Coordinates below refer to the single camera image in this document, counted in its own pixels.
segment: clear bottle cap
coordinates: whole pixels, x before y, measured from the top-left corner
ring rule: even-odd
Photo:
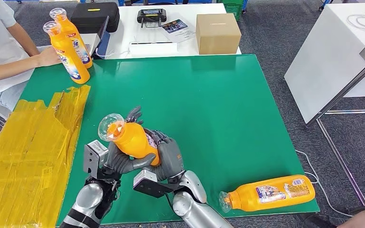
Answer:
[[[50,17],[52,17],[55,21],[62,21],[67,18],[67,11],[63,8],[55,8],[49,12]]]
[[[231,210],[231,199],[227,192],[221,191],[219,193],[219,204],[224,213]]]
[[[55,21],[49,21],[44,24],[43,30],[48,33],[50,36],[59,34],[61,32],[60,24],[56,23]]]
[[[114,141],[124,130],[125,120],[120,114],[112,113],[105,116],[98,125],[100,139]]]

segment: gray carpet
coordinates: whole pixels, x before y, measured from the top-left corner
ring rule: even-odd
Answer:
[[[22,4],[10,2],[9,5],[16,11],[18,22],[36,44],[42,46],[49,44],[47,35],[41,29],[42,25],[50,20],[48,12],[52,8],[63,7],[71,14],[75,3],[24,1]],[[338,210],[346,211],[361,204],[317,124],[310,128],[305,127],[296,103],[283,80],[287,68],[319,16],[317,11],[319,5],[318,0],[251,0],[247,5],[247,13],[241,16],[239,22],[242,32],[240,48],[242,53],[257,55],[295,148],[309,155],[331,204]],[[365,108],[365,98],[344,98],[336,108]],[[365,115],[324,116],[322,121],[365,193]],[[300,155],[299,159],[305,171],[311,171],[305,157]],[[343,218],[329,208],[318,186],[316,191],[316,199],[321,208],[320,214]],[[336,225],[344,221],[336,218],[330,220]],[[243,217],[229,221],[237,228],[306,227],[302,219],[293,215]],[[182,222],[173,222],[106,227],[183,228],[186,226]]]

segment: bottle label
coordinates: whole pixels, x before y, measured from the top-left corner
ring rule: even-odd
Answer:
[[[285,184],[285,191],[290,198],[310,194],[310,189],[304,179],[295,179],[292,184]]]
[[[305,196],[310,194],[310,189],[304,179],[295,179],[292,183],[284,184],[285,192],[279,190],[274,186],[260,186],[255,188],[258,193],[260,203],[274,202],[277,200],[284,200],[287,198],[294,198],[298,196]]]
[[[79,39],[77,39],[76,33],[72,33],[67,35],[70,40],[72,41],[73,44],[73,48],[75,49],[77,55],[79,56],[80,60],[82,60],[83,64],[86,64],[88,62],[90,62],[90,58],[89,55],[85,49],[85,47],[83,45],[81,45],[81,42]]]
[[[148,135],[147,133],[146,134],[146,138],[147,138],[147,141],[149,143],[149,145],[155,149],[157,149],[157,145],[154,143],[154,140],[150,137],[150,135]]]
[[[62,64],[64,65],[65,69],[67,70],[71,78],[74,78],[76,80],[81,79],[75,64],[73,64],[73,62],[68,57],[65,56],[65,51],[59,49],[55,49],[55,51],[57,52],[59,58],[61,59]]]
[[[279,191],[277,187],[267,185],[256,187],[255,189],[257,190],[260,203],[268,203],[286,199],[285,193]]]

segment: robotic arm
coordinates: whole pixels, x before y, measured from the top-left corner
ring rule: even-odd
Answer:
[[[135,108],[127,119],[136,122],[139,111]],[[154,154],[130,160],[113,142],[108,148],[98,140],[85,145],[83,170],[90,175],[60,228],[98,228],[118,198],[122,174],[142,168],[134,178],[134,190],[156,198],[173,193],[172,208],[190,228],[233,228],[206,203],[205,189],[193,171],[184,169],[175,140],[160,131],[145,131],[157,144],[162,161],[157,167],[150,165]]]
[[[175,140],[159,131],[145,131],[158,145],[162,163],[158,167],[146,167],[137,174],[134,190],[157,198],[172,192],[173,210],[190,228],[233,228],[206,203],[205,189],[193,171],[184,169]],[[164,179],[167,179],[167,184],[159,182]]]

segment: green crate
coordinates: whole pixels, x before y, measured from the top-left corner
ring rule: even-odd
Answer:
[[[241,11],[243,8],[243,4],[231,4],[231,3],[224,3],[224,8],[226,9],[227,13],[234,14],[236,20],[240,19]]]
[[[244,0],[216,0],[217,3],[243,5]]]

